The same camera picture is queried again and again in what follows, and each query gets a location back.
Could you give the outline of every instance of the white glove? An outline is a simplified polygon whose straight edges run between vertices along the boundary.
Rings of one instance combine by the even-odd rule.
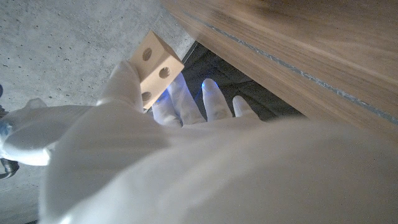
[[[232,118],[216,84],[203,88],[211,122],[180,75],[154,105],[159,125],[120,63],[60,138],[40,223],[398,222],[396,148],[342,125],[263,123],[239,97]]]
[[[202,83],[203,102],[208,121],[232,118],[225,97],[216,82],[207,78]],[[233,99],[235,115],[259,119],[241,96]],[[166,126],[181,127],[205,122],[180,73],[152,106],[156,122]]]

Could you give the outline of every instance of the wooden block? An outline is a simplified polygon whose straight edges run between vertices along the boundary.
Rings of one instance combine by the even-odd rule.
[[[141,80],[145,109],[155,103],[184,68],[173,49],[152,31],[138,46],[130,62],[136,67]]]

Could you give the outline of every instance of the wooden board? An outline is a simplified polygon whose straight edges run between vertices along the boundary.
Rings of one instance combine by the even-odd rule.
[[[197,41],[309,118],[398,142],[396,2],[162,2]]]

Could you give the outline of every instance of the concrete floor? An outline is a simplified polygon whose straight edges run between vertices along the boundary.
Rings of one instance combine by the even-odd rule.
[[[158,0],[0,1],[0,105],[39,97],[48,106],[93,105],[114,65],[152,29],[182,58],[194,40]],[[38,219],[44,167],[0,180],[0,223]]]

